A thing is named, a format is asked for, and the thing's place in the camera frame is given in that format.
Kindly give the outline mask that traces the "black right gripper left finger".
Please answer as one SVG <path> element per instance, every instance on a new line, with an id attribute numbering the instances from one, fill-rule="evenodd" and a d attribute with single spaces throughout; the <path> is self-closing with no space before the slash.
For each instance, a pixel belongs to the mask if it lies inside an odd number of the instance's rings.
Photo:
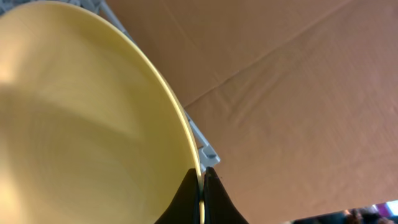
<path id="1" fill-rule="evenodd" d="M 189 169 L 175 196 L 155 224 L 199 224 L 200 189 L 195 169 Z"/>

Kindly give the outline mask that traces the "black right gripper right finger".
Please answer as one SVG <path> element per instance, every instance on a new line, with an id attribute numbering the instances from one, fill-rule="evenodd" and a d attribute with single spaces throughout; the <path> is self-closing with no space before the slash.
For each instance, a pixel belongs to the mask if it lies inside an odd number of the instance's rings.
<path id="1" fill-rule="evenodd" d="M 221 179 L 212 167 L 207 167 L 203 187 L 205 224 L 248 224 L 234 206 Z"/>

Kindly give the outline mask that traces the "yellow plate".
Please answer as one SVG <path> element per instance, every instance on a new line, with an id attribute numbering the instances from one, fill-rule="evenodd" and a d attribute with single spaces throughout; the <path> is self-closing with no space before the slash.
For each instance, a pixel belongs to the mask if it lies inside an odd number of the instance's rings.
<path id="1" fill-rule="evenodd" d="M 154 223 L 188 173 L 183 109 L 121 31 L 54 1 L 1 17 L 2 223 Z"/>

